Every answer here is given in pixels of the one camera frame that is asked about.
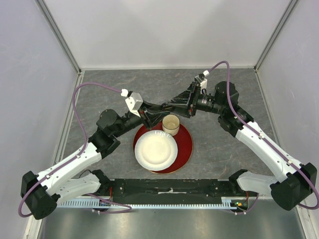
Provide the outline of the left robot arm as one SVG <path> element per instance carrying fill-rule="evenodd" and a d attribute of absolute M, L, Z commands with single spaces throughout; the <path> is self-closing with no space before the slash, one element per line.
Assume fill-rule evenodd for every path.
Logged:
<path fill-rule="evenodd" d="M 171 107 L 151 103 L 141 103 L 139 108 L 124 116 L 112 109 L 102 111 L 97 130 L 91 137 L 84 137 L 84 144 L 77 151 L 46 170 L 37 174 L 28 171 L 23 175 L 18 214 L 40 220 L 69 199 L 93 193 L 106 195 L 110 188 L 109 179 L 101 170 L 93 171 L 84 179 L 74 179 L 74 176 L 112 154 L 120 145 L 119 136 L 142 124 L 151 128 L 170 112 Z M 23 205 L 28 207 L 29 214 L 22 213 Z"/>

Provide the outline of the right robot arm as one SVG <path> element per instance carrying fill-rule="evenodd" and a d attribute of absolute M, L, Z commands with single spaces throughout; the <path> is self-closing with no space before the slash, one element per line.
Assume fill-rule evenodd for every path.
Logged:
<path fill-rule="evenodd" d="M 230 82 L 220 82 L 214 93 L 206 94 L 199 83 L 190 86 L 162 108 L 189 118 L 197 111 L 218 114 L 220 126 L 234 138 L 249 147 L 271 170 L 272 176 L 239 170 L 228 183 L 234 196 L 245 191 L 270 196 L 283 209 L 289 211 L 299 205 L 316 190 L 317 169 L 311 163 L 302 164 L 275 144 L 259 127 L 256 121 L 240 106 L 239 93 Z"/>

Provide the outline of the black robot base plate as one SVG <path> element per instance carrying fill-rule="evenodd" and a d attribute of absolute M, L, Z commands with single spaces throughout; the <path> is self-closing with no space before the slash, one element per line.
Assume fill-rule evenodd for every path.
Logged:
<path fill-rule="evenodd" d="M 106 192 L 113 198 L 167 193 L 213 197 L 246 196 L 234 183 L 217 179 L 114 179 L 109 181 Z"/>

